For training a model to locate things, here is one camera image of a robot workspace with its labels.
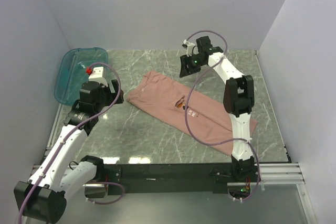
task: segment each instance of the white wall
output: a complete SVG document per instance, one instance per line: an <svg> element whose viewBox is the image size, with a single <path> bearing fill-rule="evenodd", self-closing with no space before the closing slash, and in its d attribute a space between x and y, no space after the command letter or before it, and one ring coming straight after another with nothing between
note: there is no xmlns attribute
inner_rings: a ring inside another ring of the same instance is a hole
<svg viewBox="0 0 336 224"><path fill-rule="evenodd" d="M71 48L173 49L213 29L230 49L259 49L285 0L46 1Z"/></svg>
<svg viewBox="0 0 336 224"><path fill-rule="evenodd" d="M289 153L319 223L335 223L336 0L286 0L260 64Z"/></svg>
<svg viewBox="0 0 336 224"><path fill-rule="evenodd" d="M44 0L0 0L0 223L18 213L13 189L39 161L55 117L55 80L69 50Z"/></svg>

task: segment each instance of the red cap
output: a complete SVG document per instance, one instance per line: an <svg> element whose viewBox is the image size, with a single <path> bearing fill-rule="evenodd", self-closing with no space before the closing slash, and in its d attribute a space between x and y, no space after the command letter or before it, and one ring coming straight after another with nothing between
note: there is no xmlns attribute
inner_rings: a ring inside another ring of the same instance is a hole
<svg viewBox="0 0 336 224"><path fill-rule="evenodd" d="M88 75L92 74L92 69L91 69L91 68L86 68L86 73L87 73Z"/></svg>

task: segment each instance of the gray marble table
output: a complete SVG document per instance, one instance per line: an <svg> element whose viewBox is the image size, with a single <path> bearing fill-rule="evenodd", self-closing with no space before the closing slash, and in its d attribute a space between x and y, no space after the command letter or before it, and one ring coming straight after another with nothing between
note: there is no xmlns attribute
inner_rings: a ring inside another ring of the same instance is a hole
<svg viewBox="0 0 336 224"><path fill-rule="evenodd" d="M122 81L125 99L129 91L140 83L143 75L152 69L189 87L199 74L179 78L179 57L185 50L109 50L108 53L109 64L115 68ZM251 143L260 160L288 161L255 51L230 51L227 57L241 72L254 77L255 106L252 117L258 124ZM202 67L201 73L207 68L208 66ZM111 73L108 74L108 79L114 79ZM196 89L222 102L224 87L217 73L211 71ZM69 106L61 107L51 145L58 137L69 111ZM111 164L230 162L229 156L197 143L187 134L146 114L127 101L115 105L100 117L99 123L76 154L76 160L85 155L102 157L105 163Z"/></svg>

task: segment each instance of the blue plastic bin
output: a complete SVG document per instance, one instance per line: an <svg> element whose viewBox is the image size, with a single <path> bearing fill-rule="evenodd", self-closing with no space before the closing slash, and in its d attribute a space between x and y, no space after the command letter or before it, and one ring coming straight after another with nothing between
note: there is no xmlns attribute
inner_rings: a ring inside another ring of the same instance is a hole
<svg viewBox="0 0 336 224"><path fill-rule="evenodd" d="M107 52L99 47L77 48L67 52L59 68L55 99L61 104L72 105L79 99L82 84L88 81L86 68L95 62L107 63Z"/></svg>

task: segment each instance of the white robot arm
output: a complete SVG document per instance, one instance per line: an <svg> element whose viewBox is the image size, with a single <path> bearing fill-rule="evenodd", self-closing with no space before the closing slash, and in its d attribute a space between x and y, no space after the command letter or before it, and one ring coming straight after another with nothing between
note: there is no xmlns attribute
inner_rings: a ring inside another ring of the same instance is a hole
<svg viewBox="0 0 336 224"><path fill-rule="evenodd" d="M183 46L187 54L180 57L180 77L199 72L203 65L212 67L221 61L214 70L226 84L223 104L231 119L233 138L244 138L250 142L250 113L254 106L253 78L237 70L221 48L211 45L208 36L201 37L196 42L197 45L184 40ZM196 54L193 53L194 47L198 50ZM232 158L249 161L253 158L253 153L246 142L237 140L234 141Z"/></svg>
<svg viewBox="0 0 336 224"><path fill-rule="evenodd" d="M14 189L14 195L20 208L27 193L33 185L36 189L29 199L24 215L34 219L56 223L65 211L67 201L90 180L103 182L106 179L104 162L102 159L86 156L82 158L76 169L65 176L69 163L74 160L76 152L90 134L92 128L98 122L98 118L84 124L75 130L66 142L65 136L77 125L86 119L98 114L105 106L109 106L117 96L118 82L112 80L115 92L104 78L104 67L88 69L89 81L83 83L80 90L80 98L73 104L71 111L66 116L60 136L46 157L40 168L33 174L28 182L18 182ZM121 91L116 103L123 102ZM51 162L55 153L58 153L52 161L50 169L43 174L45 167Z"/></svg>

